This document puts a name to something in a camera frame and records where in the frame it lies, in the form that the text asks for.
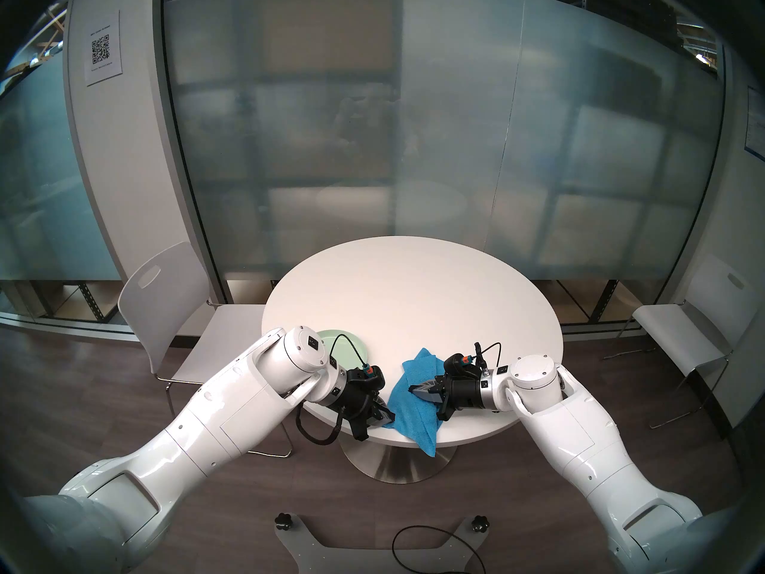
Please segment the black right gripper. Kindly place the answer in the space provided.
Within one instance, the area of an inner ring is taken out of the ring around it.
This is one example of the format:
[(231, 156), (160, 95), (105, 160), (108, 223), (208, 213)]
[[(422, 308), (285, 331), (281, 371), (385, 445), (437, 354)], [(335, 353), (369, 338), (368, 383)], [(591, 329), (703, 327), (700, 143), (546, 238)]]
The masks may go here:
[(446, 422), (458, 410), (483, 409), (481, 383), (473, 377), (445, 374), (422, 384), (411, 385), (408, 391), (418, 399), (438, 406), (437, 419)]

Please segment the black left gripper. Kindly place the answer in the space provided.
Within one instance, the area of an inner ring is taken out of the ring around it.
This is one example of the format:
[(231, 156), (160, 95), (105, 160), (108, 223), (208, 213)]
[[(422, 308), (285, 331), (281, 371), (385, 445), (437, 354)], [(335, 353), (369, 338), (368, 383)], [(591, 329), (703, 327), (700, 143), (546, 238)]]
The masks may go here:
[(382, 382), (382, 376), (347, 376), (343, 392), (337, 400), (337, 406), (343, 410), (343, 418), (350, 424), (352, 436), (358, 442), (369, 438), (369, 427), (395, 422), (395, 413), (385, 403), (377, 402)]

